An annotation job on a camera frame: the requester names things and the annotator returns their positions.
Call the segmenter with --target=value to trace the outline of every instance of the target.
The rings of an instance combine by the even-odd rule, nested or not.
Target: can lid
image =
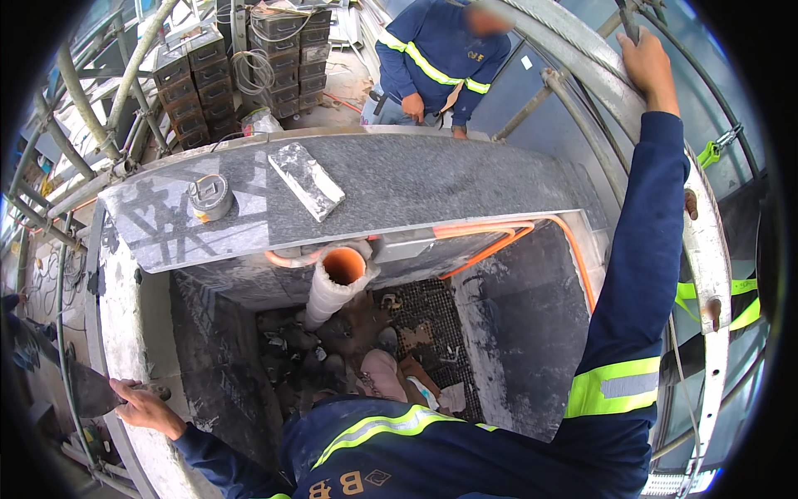
[[[227,189],[227,179],[212,173],[188,185],[189,200],[195,210],[207,212],[222,204]]]

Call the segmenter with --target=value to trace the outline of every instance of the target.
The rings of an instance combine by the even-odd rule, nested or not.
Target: granite slab
[[[406,228],[580,208],[593,229],[606,227],[582,165],[410,128],[184,152],[100,198],[147,272]],[[346,192],[321,223],[269,164],[269,154],[289,141],[302,144]],[[203,224],[192,213],[188,185],[209,173],[227,178],[235,201],[224,218]]]

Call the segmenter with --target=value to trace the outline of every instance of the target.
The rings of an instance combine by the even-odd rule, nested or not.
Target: trowel
[[[90,367],[75,361],[68,361],[69,380],[72,382],[72,395],[75,410],[80,418],[99,418],[115,407],[128,401],[117,395],[108,384],[108,379]],[[172,391],[166,386],[145,383],[131,386],[134,390],[146,390],[163,401],[169,400]]]

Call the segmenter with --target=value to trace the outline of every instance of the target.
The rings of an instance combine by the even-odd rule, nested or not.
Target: jeans
[[[379,83],[374,88],[374,92],[382,95],[384,92]],[[413,126],[416,124],[415,120],[405,114],[401,110],[401,104],[393,101],[390,97],[385,99],[382,109],[378,115],[374,115],[374,110],[377,108],[377,102],[371,97],[365,100],[363,111],[360,114],[361,125],[406,125]],[[436,117],[432,113],[424,116],[424,126],[435,125]]]

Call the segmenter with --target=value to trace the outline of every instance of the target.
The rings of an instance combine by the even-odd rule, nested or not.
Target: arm
[[[272,497],[291,493],[279,479],[272,477],[251,459],[214,437],[187,425],[157,396],[130,386],[131,380],[109,380],[111,387],[128,403],[116,412],[130,426],[160,431],[174,442],[186,462],[199,470],[226,499]]]
[[[6,295],[2,297],[2,311],[4,313],[10,313],[14,311],[14,308],[19,304],[19,295]]]
[[[402,110],[411,116],[419,117],[419,121],[424,121],[424,102],[405,66],[404,52],[408,42],[418,35],[429,12],[429,6],[429,0],[416,0],[411,3],[386,26],[374,46],[380,58],[380,71],[396,82],[399,97],[402,98]]]
[[[553,441],[613,493],[646,483],[648,433],[657,417],[662,331],[673,308],[681,256],[683,127],[659,40],[641,27],[640,45],[622,37],[629,75],[646,95],[621,210],[582,362]]]
[[[453,106],[452,125],[463,126],[466,121],[471,119],[471,113],[482,100],[482,96],[488,93],[491,81],[508,54],[510,54],[510,39],[504,37],[503,43],[496,53],[476,73],[466,78]]]

